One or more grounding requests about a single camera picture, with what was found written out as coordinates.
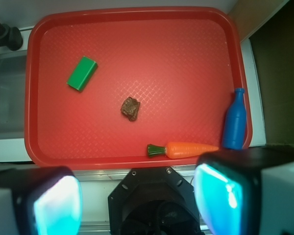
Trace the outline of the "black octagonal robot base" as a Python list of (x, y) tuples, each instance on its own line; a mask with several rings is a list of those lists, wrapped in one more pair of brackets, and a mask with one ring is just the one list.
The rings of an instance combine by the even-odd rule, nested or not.
[(202, 235), (194, 187), (171, 167), (132, 169), (108, 198), (113, 235)]

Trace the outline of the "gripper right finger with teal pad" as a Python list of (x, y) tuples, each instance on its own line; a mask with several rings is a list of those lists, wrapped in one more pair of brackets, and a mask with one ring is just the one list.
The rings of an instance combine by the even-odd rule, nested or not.
[(294, 235), (294, 148), (202, 154), (194, 194), (214, 235)]

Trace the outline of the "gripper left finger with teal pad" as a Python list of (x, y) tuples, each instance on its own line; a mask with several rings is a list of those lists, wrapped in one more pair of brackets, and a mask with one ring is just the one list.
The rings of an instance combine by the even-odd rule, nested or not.
[(79, 180), (64, 166), (0, 170), (0, 235), (76, 235)]

